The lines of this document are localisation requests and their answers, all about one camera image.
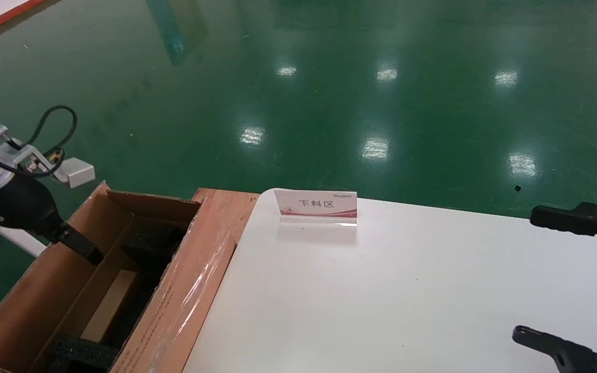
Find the red floor stripe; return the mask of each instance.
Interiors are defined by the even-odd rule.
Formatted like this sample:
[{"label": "red floor stripe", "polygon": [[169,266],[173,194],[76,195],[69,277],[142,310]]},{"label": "red floor stripe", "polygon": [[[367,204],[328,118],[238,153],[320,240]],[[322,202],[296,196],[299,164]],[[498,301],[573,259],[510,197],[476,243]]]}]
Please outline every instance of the red floor stripe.
[{"label": "red floor stripe", "polygon": [[45,0],[29,0],[26,3],[18,5],[17,7],[9,10],[8,12],[5,12],[4,14],[0,15],[0,24],[10,21],[10,19],[26,12],[27,10],[35,7],[36,5],[38,5],[44,1]]}]

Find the cardboard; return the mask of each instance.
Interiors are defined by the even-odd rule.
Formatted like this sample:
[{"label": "cardboard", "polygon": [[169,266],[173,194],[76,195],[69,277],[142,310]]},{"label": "cardboard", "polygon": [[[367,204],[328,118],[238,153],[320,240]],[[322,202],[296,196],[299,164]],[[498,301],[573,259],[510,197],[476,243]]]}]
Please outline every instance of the cardboard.
[{"label": "cardboard", "polygon": [[230,230],[234,241],[238,244],[248,219],[253,213],[259,194],[223,191],[221,189],[199,188],[192,196],[192,200],[205,203],[212,200],[218,206],[220,219]]},{"label": "cardboard", "polygon": [[136,277],[137,272],[132,269],[121,269],[119,271],[80,338],[94,343],[100,343],[103,340],[107,328],[114,320],[114,316],[125,303],[126,296],[130,298],[131,293],[134,291],[133,283]]},{"label": "cardboard", "polygon": [[69,222],[103,261],[90,265],[57,243],[31,264],[0,303],[0,371],[45,371],[57,333],[80,337],[119,271],[135,266],[121,243],[144,219],[192,227],[112,370],[182,371],[235,247],[213,205],[100,184]]}]

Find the box flap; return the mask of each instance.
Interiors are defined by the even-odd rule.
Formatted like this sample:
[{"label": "box flap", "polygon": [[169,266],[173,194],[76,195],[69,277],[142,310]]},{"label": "box flap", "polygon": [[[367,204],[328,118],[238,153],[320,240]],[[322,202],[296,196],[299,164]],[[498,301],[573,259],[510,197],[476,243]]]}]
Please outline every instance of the box flap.
[{"label": "box flap", "polygon": [[[107,253],[133,215],[102,182],[69,223]],[[0,303],[0,368],[27,371],[96,267],[61,243],[51,245]]]},{"label": "box flap", "polygon": [[190,222],[200,204],[192,200],[156,196],[154,194],[107,191],[114,203],[138,217],[154,217],[171,222]]}]

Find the wooden board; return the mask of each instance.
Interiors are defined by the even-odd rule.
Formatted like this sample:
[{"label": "wooden board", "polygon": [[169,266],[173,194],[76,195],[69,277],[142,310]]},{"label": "wooden board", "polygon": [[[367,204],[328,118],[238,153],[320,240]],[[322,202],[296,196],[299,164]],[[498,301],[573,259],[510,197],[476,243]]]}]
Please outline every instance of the wooden board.
[{"label": "wooden board", "polygon": [[235,242],[239,243],[258,197],[257,193],[199,188],[192,196],[192,200],[199,203],[205,199],[214,200],[220,211],[220,218],[229,227]]}]

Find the plastic wrap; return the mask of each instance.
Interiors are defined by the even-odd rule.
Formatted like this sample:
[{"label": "plastic wrap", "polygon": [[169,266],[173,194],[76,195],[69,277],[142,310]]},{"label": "plastic wrap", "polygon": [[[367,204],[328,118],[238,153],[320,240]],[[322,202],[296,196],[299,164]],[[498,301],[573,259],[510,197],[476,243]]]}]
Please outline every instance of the plastic wrap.
[{"label": "plastic wrap", "polygon": [[203,201],[111,371],[182,371],[234,248],[218,206]]},{"label": "plastic wrap", "polygon": [[[190,291],[185,295],[181,302],[181,305],[174,314],[170,316],[172,323],[168,328],[164,330],[162,335],[159,336],[159,343],[156,346],[156,351],[153,354],[151,361],[151,369],[149,371],[161,371],[160,366],[164,359],[169,354],[173,345],[177,342],[178,337],[184,331],[187,324],[192,320],[192,316],[195,313],[196,307],[200,304],[202,297],[206,291],[206,284],[211,281],[217,265],[223,258],[223,252],[225,252],[225,243],[230,237],[229,229],[222,227],[218,231],[215,241],[220,244],[216,250],[211,254],[211,257],[207,260],[206,265],[202,269],[199,276],[195,279],[190,287]],[[197,321],[200,325],[204,323],[204,320]]]}]

